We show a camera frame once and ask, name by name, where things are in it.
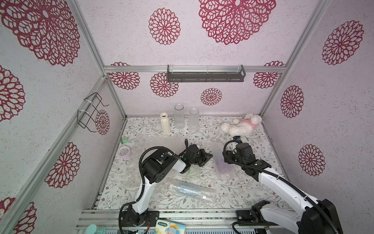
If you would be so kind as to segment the bubble item front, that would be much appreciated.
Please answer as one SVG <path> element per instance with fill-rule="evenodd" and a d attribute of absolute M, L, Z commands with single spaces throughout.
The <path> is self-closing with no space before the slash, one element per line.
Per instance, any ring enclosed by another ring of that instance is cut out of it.
<path fill-rule="evenodd" d="M 173 179 L 169 183 L 169 190 L 176 194 L 187 196 L 191 199 L 199 201 L 213 202 L 216 198 L 216 191 L 214 189 L 202 187 L 176 179 Z"/>

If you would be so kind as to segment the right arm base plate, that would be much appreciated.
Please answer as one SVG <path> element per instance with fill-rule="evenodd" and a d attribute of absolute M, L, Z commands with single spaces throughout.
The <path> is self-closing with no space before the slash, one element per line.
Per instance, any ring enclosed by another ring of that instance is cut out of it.
<path fill-rule="evenodd" d="M 250 210 L 237 210 L 236 211 L 237 223 L 246 226 L 276 226 L 273 222 L 266 221 L 261 215 L 260 211 L 253 209 Z"/>

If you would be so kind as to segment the bubble purple vase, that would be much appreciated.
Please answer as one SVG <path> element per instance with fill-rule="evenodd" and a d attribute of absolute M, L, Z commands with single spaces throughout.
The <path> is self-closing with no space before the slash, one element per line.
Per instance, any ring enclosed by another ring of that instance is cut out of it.
<path fill-rule="evenodd" d="M 224 160 L 223 148 L 224 144 L 221 142 L 212 141 L 210 148 L 213 154 L 213 160 L 215 163 L 216 175 L 219 179 L 234 179 L 236 174 L 232 164 L 228 164 Z"/>

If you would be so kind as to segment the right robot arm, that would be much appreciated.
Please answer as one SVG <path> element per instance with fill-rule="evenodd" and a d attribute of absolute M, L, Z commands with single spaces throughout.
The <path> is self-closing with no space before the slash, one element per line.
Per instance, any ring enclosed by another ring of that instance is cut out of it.
<path fill-rule="evenodd" d="M 237 213 L 235 228 L 241 226 L 281 226 L 294 234 L 341 234 L 343 232 L 335 205 L 307 194 L 282 177 L 264 160 L 256 159 L 251 146 L 239 140 L 228 141 L 223 148 L 224 161 L 235 164 L 254 180 L 279 195 L 293 211 L 282 210 L 262 200 L 248 210 Z"/>

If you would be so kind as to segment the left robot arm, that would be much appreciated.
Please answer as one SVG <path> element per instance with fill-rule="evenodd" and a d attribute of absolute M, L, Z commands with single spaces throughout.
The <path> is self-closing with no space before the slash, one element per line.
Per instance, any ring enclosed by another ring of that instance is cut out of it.
<path fill-rule="evenodd" d="M 141 185 L 135 201 L 131 204 L 130 212 L 142 215 L 148 210 L 155 186 L 170 171 L 175 170 L 184 174 L 191 166 L 203 167 L 212 158 L 213 154 L 200 149 L 196 144 L 187 145 L 179 154 L 164 146 L 154 146 L 147 149 L 139 159 Z"/>

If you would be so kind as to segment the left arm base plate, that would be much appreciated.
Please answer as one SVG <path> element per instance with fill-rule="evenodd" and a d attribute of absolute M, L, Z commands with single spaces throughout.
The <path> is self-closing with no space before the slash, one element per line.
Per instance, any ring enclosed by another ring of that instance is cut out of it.
<path fill-rule="evenodd" d="M 119 221 L 122 227 L 155 227 L 159 215 L 159 211 L 146 211 L 142 214 L 133 210 L 123 211 Z"/>

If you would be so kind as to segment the cream ribbed ceramic vase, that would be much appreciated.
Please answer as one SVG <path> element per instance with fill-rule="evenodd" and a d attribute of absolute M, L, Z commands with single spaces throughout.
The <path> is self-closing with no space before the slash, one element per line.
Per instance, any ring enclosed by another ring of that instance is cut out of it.
<path fill-rule="evenodd" d="M 168 135 L 170 134 L 170 124 L 169 124 L 169 118 L 167 113 L 161 113 L 161 127 L 164 134 Z"/>

